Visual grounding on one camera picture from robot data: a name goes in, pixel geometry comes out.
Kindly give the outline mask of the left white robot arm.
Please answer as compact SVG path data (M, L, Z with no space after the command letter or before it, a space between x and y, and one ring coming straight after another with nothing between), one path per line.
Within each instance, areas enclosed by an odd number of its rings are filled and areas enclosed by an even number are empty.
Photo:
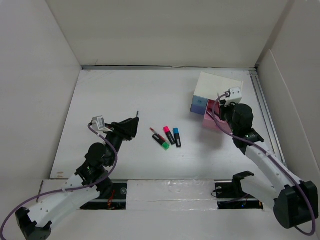
M139 121L138 116L110 124L105 123L103 116L91 120L88 129L103 142L89 147L84 163L60 189L42 193L42 201L15 211L25 239L46 240L68 215L98 197L104 199L111 194L113 183L109 176L117 165L122 143L136 137Z

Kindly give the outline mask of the light blue drawer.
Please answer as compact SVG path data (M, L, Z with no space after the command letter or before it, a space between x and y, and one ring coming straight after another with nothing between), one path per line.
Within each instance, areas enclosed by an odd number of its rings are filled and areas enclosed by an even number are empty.
M206 108L208 104L208 99L201 97L201 96L197 96L197 95L193 95L192 98L192 105L193 106L198 106L201 108Z

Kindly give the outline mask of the pink drawer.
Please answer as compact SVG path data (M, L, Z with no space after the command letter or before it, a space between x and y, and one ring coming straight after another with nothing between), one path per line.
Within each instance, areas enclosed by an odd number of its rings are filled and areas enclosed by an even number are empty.
M232 133L228 123L226 121L220 120L219 113L220 113L220 106L219 103L216 104L215 108L213 108L215 101L214 100L208 100L207 106L206 106L206 112L204 114L202 126L208 129L217 130L220 129L217 127L215 121L212 118L213 109L214 109L214 116L217 119L220 127L222 127L225 131L227 131L229 134Z

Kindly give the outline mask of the red pen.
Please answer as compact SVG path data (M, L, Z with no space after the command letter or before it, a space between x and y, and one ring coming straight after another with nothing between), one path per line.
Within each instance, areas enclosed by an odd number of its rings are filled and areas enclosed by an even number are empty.
M156 130L154 130L152 127L149 128L155 135L157 135L159 138L163 138Z

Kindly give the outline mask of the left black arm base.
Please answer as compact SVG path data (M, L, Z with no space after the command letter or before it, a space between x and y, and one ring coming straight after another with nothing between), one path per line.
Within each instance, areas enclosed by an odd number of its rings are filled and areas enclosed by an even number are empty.
M80 207L81 210L126 210L128 180L112 180L107 194L100 195Z

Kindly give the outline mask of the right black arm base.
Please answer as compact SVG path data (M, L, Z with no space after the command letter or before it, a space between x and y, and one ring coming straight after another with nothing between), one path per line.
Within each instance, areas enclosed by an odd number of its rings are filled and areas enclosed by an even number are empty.
M211 196L217 199L219 210L263 210L263 203L253 196L243 192L241 180L254 176L250 171L235 174L232 180L218 180Z

